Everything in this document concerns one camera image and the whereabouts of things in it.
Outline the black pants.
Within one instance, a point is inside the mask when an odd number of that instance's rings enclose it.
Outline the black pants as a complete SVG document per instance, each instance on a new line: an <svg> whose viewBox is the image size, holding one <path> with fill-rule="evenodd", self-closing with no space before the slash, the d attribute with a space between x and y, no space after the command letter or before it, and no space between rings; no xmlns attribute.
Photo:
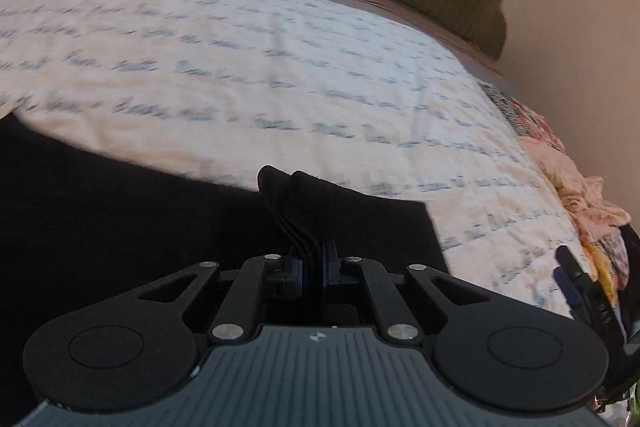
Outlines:
<svg viewBox="0 0 640 427"><path fill-rule="evenodd" d="M200 261L224 269L328 242L390 273L446 261L423 202L364 195L266 166L256 191L78 150L1 121L1 421L37 404L27 339L61 315Z"/></svg>

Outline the pile of colourful clothes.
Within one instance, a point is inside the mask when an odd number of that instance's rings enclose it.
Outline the pile of colourful clothes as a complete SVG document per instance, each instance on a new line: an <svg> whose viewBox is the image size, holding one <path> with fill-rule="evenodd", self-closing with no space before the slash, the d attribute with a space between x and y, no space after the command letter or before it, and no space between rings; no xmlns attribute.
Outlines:
<svg viewBox="0 0 640 427"><path fill-rule="evenodd" d="M480 87L555 189L574 225L591 276L600 282L610 303L617 305L618 295L630 280L629 255L622 234L623 226L631 221L630 214L604 199L602 176L579 172L546 118L488 82L482 81Z"/></svg>

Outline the white script-print bedspread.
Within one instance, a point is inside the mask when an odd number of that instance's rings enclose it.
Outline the white script-print bedspread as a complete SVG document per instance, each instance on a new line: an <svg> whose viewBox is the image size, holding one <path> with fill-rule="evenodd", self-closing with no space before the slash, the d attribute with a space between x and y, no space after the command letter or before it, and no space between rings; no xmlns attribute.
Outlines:
<svg viewBox="0 0 640 427"><path fill-rule="evenodd" d="M250 188L270 165L424 202L459 279L557 314L580 248L457 57L326 0L1 0L1 108L74 145Z"/></svg>

